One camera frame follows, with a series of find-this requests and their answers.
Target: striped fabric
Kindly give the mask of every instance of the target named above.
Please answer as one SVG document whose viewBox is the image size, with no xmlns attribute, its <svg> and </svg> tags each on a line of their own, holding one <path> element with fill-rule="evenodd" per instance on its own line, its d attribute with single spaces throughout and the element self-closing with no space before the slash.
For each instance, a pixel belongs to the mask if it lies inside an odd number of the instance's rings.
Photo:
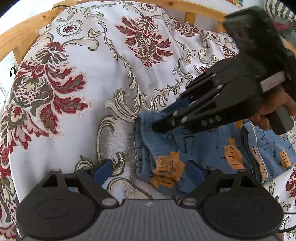
<svg viewBox="0 0 296 241">
<path fill-rule="evenodd" d="M 271 18 L 281 17 L 291 22 L 296 21 L 296 14 L 279 0 L 266 0 L 264 9 Z"/>
</svg>

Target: folded blue shirt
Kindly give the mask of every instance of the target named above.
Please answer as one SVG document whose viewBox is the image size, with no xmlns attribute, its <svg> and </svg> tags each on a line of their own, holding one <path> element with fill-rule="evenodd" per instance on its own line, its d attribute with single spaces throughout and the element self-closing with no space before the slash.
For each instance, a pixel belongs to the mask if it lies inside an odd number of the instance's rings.
<svg viewBox="0 0 296 241">
<path fill-rule="evenodd" d="M 177 101 L 166 111 L 179 106 Z M 153 131 L 152 124 L 166 115 L 140 112 L 135 121 L 137 176 L 165 194 L 183 195 L 196 187 L 187 175 L 189 160 L 227 174 L 246 169 L 261 183 L 277 177 L 296 160 L 286 134 L 263 131 L 247 120 L 194 134 L 183 126 L 164 134 Z"/>
</svg>

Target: gray gripper base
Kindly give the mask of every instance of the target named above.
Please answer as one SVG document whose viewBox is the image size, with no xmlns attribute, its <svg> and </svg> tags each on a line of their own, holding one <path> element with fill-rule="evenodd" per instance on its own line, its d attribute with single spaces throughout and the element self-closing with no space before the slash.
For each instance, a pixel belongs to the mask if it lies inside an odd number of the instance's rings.
<svg viewBox="0 0 296 241">
<path fill-rule="evenodd" d="M 174 200 L 127 199 L 116 209 L 102 211 L 84 233 L 64 241 L 234 241 L 212 230 L 196 210 Z M 274 236 L 260 241 L 277 241 Z M 24 237 L 22 241 L 36 241 Z"/>
</svg>

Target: wooden bed rail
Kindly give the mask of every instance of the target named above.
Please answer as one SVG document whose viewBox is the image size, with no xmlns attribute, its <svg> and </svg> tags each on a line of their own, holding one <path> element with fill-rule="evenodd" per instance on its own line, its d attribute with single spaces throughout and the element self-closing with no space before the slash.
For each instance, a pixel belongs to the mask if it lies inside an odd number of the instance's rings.
<svg viewBox="0 0 296 241">
<path fill-rule="evenodd" d="M 54 7 L 58 5 L 67 5 L 71 7 L 90 1 L 95 0 L 65 0 L 55 4 Z M 225 32 L 222 22 L 226 14 L 217 10 L 184 0 L 137 0 L 137 2 L 150 3 L 163 8 L 183 11 L 185 12 L 184 21 L 191 23 L 192 25 L 194 24 L 197 15 L 206 16 L 218 21 L 216 28 L 217 32 Z M 39 38 L 39 30 L 52 22 L 63 9 L 64 7 L 56 7 L 33 16 L 1 34 L 0 61 L 13 51 L 17 64 L 20 65 L 31 46 Z M 283 39 L 283 44 L 296 55 L 295 49 L 289 42 Z"/>
</svg>

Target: bed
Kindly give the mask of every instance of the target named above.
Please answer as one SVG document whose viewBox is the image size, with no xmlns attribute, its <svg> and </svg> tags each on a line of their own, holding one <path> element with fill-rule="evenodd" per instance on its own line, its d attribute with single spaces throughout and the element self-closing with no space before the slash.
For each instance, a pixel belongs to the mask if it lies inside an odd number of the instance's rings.
<svg viewBox="0 0 296 241">
<path fill-rule="evenodd" d="M 163 8 L 186 12 L 184 22 Z M 197 15 L 217 20 L 216 31 L 194 27 Z M 239 53 L 224 17 L 182 0 L 66 0 L 0 35 L 0 61 L 13 51 L 19 65 L 0 124 L 0 239 L 20 239 L 16 207 L 53 168 L 74 172 L 111 158 L 103 187 L 114 197 L 171 198 L 136 177 L 133 123 L 140 110 L 163 109 L 186 83 Z M 288 138 L 296 148 L 293 130 Z M 296 210 L 295 180 L 296 166 L 265 185 L 285 211 Z M 288 215 L 282 227 L 295 222 Z"/>
</svg>

